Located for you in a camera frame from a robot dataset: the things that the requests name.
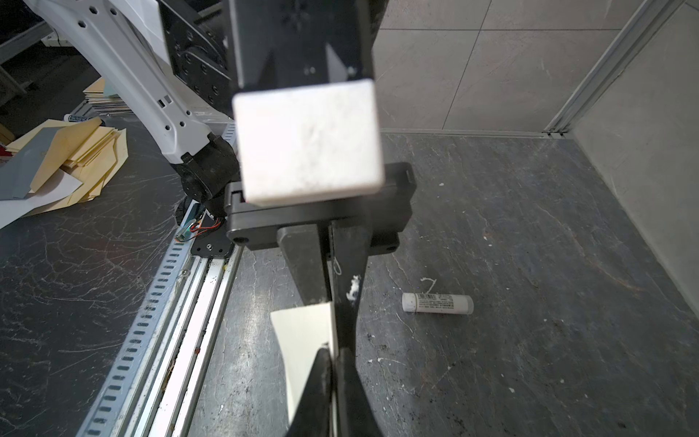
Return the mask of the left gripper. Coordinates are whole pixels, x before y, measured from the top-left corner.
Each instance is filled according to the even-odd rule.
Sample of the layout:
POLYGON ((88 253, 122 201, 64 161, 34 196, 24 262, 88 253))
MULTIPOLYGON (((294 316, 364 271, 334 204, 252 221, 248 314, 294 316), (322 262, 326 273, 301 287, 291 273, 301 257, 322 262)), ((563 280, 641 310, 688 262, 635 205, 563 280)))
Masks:
POLYGON ((247 202, 240 182, 231 182, 225 188, 229 240, 252 251, 279 246, 304 305, 331 300, 326 257, 317 226, 326 228, 331 223, 337 350, 348 349, 353 355, 370 248, 372 253, 398 249, 399 234, 411 219, 411 198, 417 189, 413 168, 407 162, 387 164, 385 176, 383 187, 371 196, 281 207, 259 207, 247 202))

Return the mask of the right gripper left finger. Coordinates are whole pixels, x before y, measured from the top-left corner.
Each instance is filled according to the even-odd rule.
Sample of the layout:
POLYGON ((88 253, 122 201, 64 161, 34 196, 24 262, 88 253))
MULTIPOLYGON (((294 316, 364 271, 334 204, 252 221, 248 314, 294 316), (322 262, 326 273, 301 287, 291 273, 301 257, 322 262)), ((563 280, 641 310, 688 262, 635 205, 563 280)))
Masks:
POLYGON ((311 372, 286 437, 331 435, 332 360, 327 347, 315 356, 311 372))

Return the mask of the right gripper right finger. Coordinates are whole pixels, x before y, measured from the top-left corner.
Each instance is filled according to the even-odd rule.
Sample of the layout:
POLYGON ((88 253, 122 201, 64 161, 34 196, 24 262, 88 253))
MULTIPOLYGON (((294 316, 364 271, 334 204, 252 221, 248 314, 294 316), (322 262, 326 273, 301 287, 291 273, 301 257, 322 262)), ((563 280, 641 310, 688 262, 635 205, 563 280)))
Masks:
POLYGON ((376 421, 349 348, 340 349, 334 367, 338 436, 383 435, 376 421))

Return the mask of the beige letter paper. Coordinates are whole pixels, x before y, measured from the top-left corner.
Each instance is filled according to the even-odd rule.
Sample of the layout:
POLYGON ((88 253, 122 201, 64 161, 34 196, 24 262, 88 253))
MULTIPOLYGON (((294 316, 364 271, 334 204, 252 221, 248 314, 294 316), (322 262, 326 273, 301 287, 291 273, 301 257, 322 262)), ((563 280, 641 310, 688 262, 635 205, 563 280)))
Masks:
POLYGON ((337 356, 334 306, 330 302, 273 311, 271 323, 284 363, 289 424, 298 410, 318 349, 337 356))

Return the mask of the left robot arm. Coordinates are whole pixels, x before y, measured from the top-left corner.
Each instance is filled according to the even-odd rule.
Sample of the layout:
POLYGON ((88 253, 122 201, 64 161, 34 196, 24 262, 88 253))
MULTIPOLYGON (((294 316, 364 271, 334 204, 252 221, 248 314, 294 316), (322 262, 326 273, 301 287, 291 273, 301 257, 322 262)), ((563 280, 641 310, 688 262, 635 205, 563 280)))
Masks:
POLYGON ((371 49, 384 1, 33 1, 156 140, 200 202, 240 180, 260 207, 378 192, 371 49))

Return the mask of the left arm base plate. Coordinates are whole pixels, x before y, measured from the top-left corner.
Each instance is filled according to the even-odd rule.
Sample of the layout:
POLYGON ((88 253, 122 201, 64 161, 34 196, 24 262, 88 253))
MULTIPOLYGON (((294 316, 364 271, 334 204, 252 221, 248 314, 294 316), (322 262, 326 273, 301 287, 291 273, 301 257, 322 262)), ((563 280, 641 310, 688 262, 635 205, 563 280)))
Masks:
POLYGON ((200 222, 203 231, 194 238, 190 254, 202 259, 228 259, 234 244, 226 235, 226 221, 205 216, 200 222))

